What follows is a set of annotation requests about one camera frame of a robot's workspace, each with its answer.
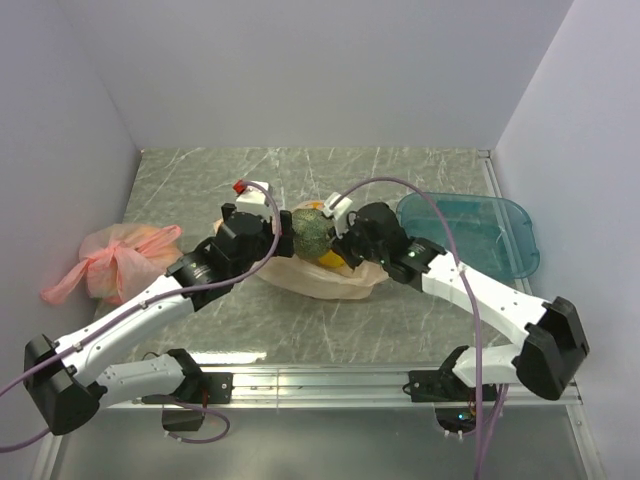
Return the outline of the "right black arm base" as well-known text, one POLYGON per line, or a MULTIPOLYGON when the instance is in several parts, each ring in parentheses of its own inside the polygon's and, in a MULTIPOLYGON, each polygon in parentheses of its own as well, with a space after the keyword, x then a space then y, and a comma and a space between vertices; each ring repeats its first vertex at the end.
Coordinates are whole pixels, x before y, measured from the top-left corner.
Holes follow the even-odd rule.
POLYGON ((446 434, 469 436, 476 430, 476 389, 440 370, 413 370, 402 386, 412 403, 439 404, 437 424, 446 434))

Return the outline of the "green netted melon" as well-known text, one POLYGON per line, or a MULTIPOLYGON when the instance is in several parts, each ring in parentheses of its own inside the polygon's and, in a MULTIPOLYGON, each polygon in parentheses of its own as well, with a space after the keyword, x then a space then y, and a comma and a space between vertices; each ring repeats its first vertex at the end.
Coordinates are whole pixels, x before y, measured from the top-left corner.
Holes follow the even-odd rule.
POLYGON ((294 252, 299 258, 315 261, 330 251, 333 223, 321 210, 297 209, 291 216, 294 252))

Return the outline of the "orange plastic bag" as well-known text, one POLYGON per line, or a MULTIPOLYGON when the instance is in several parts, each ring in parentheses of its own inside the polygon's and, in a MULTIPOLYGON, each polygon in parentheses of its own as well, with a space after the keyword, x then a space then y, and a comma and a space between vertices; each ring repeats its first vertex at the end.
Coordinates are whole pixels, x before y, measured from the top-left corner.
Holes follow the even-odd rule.
MULTIPOLYGON (((296 208, 321 210, 320 201, 307 201, 296 208)), ((354 270, 329 269, 299 258, 274 256, 262 267, 257 276, 285 290, 323 300, 360 300, 368 297, 373 287, 386 281, 388 274, 381 266, 364 261, 354 270)))

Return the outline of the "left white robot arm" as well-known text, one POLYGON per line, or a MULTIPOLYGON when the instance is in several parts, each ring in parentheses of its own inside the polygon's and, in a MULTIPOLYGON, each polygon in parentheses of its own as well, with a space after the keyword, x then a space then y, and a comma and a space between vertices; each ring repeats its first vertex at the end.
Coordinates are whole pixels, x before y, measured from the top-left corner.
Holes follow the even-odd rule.
POLYGON ((183 349, 156 359, 118 363, 154 330, 195 313, 228 294, 272 256, 291 257, 294 229, 288 211, 260 213, 240 202, 222 208, 216 233, 182 255, 133 299, 87 326, 25 347, 23 385, 54 435, 73 432, 100 410, 160 395, 186 402, 202 390, 204 375, 183 349))

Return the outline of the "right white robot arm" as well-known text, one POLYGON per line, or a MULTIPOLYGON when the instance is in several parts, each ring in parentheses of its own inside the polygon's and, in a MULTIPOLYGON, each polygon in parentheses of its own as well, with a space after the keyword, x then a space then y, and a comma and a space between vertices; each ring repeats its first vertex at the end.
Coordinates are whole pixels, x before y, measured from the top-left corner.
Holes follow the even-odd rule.
POLYGON ((488 324, 508 344, 462 346, 440 368, 446 385, 476 388, 518 383, 538 397, 555 401, 589 354, 576 306, 508 287, 458 261, 451 250, 401 227, 391 208, 376 202, 359 210, 347 197, 327 200, 323 215, 333 223, 333 250, 351 268, 364 261, 380 265, 394 281, 435 296, 488 324))

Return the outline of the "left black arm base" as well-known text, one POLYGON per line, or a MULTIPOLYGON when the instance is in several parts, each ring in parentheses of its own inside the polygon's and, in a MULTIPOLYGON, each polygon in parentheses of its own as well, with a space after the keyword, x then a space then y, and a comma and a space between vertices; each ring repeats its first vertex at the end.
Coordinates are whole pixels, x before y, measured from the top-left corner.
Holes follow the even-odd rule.
MULTIPOLYGON (((188 387, 171 396, 172 400, 190 406, 207 408, 212 405, 226 405, 231 401, 233 374, 231 372, 204 373, 199 384, 188 387)), ((204 424, 206 414, 190 409, 164 410, 161 421, 165 430, 172 433, 197 432, 204 424)))

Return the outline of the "yellow mango fruit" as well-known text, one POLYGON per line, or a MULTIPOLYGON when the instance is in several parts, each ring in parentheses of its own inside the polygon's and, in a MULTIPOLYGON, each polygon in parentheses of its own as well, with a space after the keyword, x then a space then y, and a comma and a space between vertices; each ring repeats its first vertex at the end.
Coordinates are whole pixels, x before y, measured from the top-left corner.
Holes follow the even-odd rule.
POLYGON ((345 265, 345 261, 333 251, 329 251, 323 256, 319 257, 317 259, 317 262, 320 266, 329 269, 337 269, 345 265))

